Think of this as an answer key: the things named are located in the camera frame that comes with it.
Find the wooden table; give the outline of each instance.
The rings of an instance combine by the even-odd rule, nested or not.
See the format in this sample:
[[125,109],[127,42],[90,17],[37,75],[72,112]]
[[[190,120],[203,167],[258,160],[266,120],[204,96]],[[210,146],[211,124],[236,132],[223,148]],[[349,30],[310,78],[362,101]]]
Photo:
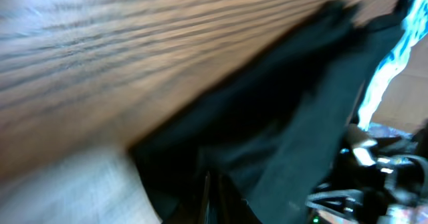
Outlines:
[[0,0],[0,180],[130,146],[325,1]]

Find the black garment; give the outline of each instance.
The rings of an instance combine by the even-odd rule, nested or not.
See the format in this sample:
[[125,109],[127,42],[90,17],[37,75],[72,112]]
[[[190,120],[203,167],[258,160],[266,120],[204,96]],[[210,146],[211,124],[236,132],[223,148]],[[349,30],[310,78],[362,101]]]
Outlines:
[[303,222],[360,87],[403,34],[398,14],[355,28],[356,10],[327,3],[130,151],[164,220],[212,170],[262,223]]

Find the wood grain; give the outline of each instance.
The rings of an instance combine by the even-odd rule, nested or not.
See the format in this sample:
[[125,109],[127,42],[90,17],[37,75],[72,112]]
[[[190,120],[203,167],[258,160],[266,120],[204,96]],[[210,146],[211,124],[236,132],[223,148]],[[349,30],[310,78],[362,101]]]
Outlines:
[[325,1],[0,0],[0,179],[131,145]]

